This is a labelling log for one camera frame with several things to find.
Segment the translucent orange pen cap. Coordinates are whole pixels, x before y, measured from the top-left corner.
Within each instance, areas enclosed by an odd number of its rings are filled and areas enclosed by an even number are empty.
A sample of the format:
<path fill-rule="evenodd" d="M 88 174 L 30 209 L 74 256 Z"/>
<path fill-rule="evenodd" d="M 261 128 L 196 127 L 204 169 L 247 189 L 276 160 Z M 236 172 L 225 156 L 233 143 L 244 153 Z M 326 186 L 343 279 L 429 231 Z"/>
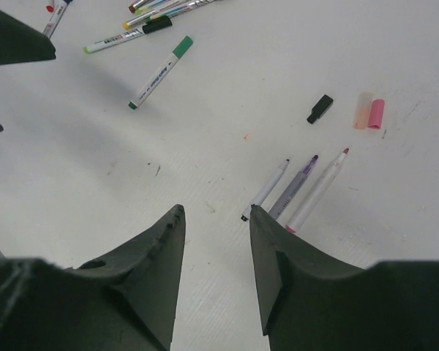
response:
<path fill-rule="evenodd" d="M 353 121 L 354 129 L 366 129 L 369 121 L 373 94 L 362 92 L 359 94 Z"/>

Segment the brown capped marker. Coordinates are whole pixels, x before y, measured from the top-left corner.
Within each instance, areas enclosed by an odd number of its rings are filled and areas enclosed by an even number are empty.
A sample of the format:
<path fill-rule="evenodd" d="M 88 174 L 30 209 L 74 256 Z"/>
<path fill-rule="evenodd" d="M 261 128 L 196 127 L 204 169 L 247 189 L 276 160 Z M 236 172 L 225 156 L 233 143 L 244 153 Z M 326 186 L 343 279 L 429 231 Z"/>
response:
<path fill-rule="evenodd" d="M 128 6 L 128 9 L 131 13 L 135 13 L 135 11 L 146 4 L 152 3 L 153 0 L 136 0 L 131 5 Z"/>

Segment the black capped thin pen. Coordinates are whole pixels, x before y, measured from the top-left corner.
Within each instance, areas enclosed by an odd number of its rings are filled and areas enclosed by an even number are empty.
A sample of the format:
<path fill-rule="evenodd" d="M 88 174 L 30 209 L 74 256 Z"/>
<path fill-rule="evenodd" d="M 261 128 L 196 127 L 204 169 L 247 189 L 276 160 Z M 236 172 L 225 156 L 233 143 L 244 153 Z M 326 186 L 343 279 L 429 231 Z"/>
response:
<path fill-rule="evenodd" d="M 241 220 L 247 222 L 250 218 L 250 213 L 253 205 L 262 205 L 263 201 L 270 195 L 271 191 L 277 185 L 279 180 L 283 177 L 285 171 L 290 163 L 289 159 L 285 159 L 278 168 L 274 171 L 271 177 L 266 181 L 266 183 L 260 188 L 258 193 L 249 202 L 248 206 L 244 209 L 241 214 Z"/>

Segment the pink marker cap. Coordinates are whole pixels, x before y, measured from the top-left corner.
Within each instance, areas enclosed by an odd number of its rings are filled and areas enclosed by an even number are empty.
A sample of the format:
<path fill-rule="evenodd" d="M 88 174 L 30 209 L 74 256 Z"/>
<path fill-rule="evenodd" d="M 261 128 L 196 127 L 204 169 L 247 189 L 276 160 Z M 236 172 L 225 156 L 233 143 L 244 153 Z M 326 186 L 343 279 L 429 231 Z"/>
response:
<path fill-rule="evenodd" d="M 380 129 L 383 120 L 383 112 L 385 107 L 384 99 L 375 99 L 372 101 L 369 111 L 369 120 L 367 127 L 369 129 Z"/>

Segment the yellow green capped marker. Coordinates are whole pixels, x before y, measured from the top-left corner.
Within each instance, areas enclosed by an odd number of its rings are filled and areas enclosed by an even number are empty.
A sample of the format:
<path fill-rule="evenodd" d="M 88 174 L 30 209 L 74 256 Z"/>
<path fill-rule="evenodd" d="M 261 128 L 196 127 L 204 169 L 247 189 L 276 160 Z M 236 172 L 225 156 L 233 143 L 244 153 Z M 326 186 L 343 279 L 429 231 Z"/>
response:
<path fill-rule="evenodd" d="M 128 20 L 127 22 L 122 23 L 122 26 L 124 29 L 130 30 L 130 29 L 136 28 L 138 26 L 142 26 L 144 24 L 147 24 L 148 22 L 157 18 L 158 15 L 159 15 L 159 12 L 156 10 L 144 12 L 144 13 L 141 13 L 138 16 Z"/>

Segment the dark green capped marker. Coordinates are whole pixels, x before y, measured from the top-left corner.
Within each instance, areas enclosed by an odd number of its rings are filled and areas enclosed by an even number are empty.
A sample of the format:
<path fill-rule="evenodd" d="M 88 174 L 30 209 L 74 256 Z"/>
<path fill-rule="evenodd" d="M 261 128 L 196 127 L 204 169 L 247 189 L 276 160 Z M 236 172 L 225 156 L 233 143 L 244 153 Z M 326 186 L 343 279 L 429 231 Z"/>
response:
<path fill-rule="evenodd" d="M 156 10 L 148 12 L 146 15 L 140 14 L 140 17 L 143 20 L 153 20 L 155 18 L 161 17 L 163 15 L 168 16 L 169 18 L 176 17 L 177 15 L 183 14 L 185 12 L 196 10 L 197 8 L 206 6 L 215 2 L 215 0 L 198 0 L 198 1 L 187 1 L 183 4 L 177 4 L 175 6 L 171 6 L 165 10 Z"/>

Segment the black pen cap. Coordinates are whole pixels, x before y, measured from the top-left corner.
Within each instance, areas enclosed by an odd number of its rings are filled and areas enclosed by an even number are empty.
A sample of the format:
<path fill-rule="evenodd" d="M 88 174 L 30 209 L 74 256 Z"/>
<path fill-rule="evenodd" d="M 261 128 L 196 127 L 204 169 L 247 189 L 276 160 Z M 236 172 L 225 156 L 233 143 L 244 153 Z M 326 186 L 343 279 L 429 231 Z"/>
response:
<path fill-rule="evenodd" d="M 324 94 L 311 109 L 311 113 L 307 118 L 307 122 L 309 124 L 314 124 L 332 106 L 333 102 L 334 100 L 330 96 Z"/>

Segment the grey purple pen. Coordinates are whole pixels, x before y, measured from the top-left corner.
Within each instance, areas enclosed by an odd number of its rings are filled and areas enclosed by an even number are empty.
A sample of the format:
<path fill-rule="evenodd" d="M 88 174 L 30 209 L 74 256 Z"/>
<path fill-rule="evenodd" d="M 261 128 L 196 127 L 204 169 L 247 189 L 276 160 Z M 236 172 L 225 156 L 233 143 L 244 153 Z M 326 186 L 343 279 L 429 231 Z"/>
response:
<path fill-rule="evenodd" d="M 312 172 L 317 160 L 318 155 L 314 155 L 307 165 L 295 175 L 284 192 L 279 196 L 275 204 L 273 204 L 269 210 L 269 215 L 273 219 L 278 219 L 291 200 L 295 197 L 296 193 L 300 190 L 304 182 L 307 180 L 309 174 Z"/>

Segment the pink capped marker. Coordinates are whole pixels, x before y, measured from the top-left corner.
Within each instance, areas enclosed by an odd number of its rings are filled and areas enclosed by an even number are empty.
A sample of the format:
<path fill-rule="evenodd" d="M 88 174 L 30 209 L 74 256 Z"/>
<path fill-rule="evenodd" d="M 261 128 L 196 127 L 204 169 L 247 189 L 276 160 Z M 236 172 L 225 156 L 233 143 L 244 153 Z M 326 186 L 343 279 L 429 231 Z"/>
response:
<path fill-rule="evenodd" d="M 349 148 L 343 150 L 343 152 L 321 173 L 319 179 L 314 183 L 311 190 L 307 193 L 306 197 L 301 201 L 292 217 L 285 224 L 285 229 L 296 234 L 301 226 L 305 223 L 309 215 L 312 213 L 316 205 L 323 198 L 328 188 L 334 182 L 334 179 L 339 175 L 345 158 L 348 155 Z"/>

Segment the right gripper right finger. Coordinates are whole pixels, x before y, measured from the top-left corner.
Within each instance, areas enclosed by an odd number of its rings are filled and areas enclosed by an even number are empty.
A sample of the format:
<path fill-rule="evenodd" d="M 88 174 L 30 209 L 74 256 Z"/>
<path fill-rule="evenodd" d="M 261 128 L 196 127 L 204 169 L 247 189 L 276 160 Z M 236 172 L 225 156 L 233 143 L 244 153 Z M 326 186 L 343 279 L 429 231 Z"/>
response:
<path fill-rule="evenodd" d="M 249 231 L 272 350 L 439 350 L 439 261 L 358 268 L 289 233 L 258 206 Z"/>

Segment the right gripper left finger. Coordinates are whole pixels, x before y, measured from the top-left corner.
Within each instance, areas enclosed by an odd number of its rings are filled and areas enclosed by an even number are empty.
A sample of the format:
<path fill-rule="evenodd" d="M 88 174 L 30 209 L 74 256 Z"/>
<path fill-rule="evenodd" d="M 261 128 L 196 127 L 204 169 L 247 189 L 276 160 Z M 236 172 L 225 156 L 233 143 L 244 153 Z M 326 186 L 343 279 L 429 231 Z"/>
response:
<path fill-rule="evenodd" d="M 79 268 L 0 258 L 0 350 L 169 350 L 185 237 L 175 205 Z"/>

